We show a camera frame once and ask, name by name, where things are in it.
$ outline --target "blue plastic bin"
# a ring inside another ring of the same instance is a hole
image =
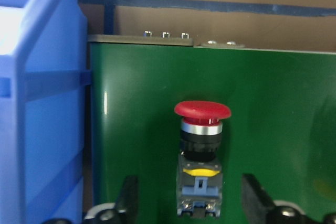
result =
[[[0,223],[81,221],[86,25],[77,0],[0,0]]]

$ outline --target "blue line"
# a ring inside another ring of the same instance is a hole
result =
[[[86,0],[99,4],[101,0]],[[207,10],[223,13],[256,13],[270,15],[288,15],[301,17],[336,16],[336,8],[305,7],[293,5],[250,4],[235,2],[199,1],[199,0],[114,0],[115,5],[149,8],[181,8]]]
[[[114,0],[104,0],[104,34],[113,34]]]

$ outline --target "green panel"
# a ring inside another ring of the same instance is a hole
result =
[[[247,223],[240,178],[253,173],[312,218],[336,210],[336,55],[121,44],[91,44],[91,53],[95,204],[138,174],[139,224]],[[174,106],[184,100],[232,110],[218,150],[219,221],[176,216]]]

